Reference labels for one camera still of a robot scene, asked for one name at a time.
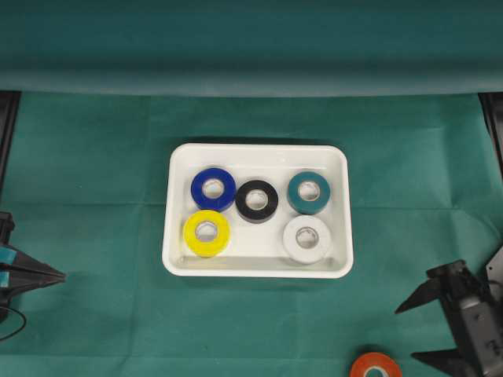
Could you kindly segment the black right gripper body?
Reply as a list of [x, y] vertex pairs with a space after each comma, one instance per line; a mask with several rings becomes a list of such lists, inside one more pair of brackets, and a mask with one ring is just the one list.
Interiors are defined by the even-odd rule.
[[443, 284], [440, 303], [466, 376], [502, 375], [502, 307], [463, 260], [427, 271]]

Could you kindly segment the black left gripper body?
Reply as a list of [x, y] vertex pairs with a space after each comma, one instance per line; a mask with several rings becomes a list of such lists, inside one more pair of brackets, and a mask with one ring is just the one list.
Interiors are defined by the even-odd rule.
[[15, 229], [13, 216], [9, 212], [0, 212], [0, 242], [3, 246], [9, 246], [11, 232]]

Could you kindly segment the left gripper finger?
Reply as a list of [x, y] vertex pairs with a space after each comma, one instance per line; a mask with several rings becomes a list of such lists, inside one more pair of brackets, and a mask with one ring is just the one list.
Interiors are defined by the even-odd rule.
[[23, 293], [65, 282], [65, 276], [25, 271], [1, 271], [1, 293]]
[[46, 263], [8, 245], [1, 245], [1, 270], [16, 270], [38, 274], [61, 274]]

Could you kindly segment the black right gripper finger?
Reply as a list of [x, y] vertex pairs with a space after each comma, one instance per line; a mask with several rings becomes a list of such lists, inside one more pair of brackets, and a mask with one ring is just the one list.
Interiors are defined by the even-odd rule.
[[422, 283], [402, 304], [395, 313], [403, 313], [407, 310], [439, 300], [443, 294], [443, 284], [439, 278], [428, 279]]
[[468, 364], [457, 349], [414, 352], [411, 357], [450, 376], [466, 376]]

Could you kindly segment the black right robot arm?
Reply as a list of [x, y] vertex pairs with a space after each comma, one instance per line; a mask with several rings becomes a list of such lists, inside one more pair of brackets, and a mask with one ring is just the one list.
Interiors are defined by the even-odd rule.
[[502, 250], [486, 264], [484, 281], [472, 274], [464, 260], [426, 274], [427, 280], [395, 312], [440, 301], [456, 347], [411, 357], [450, 376], [501, 376]]

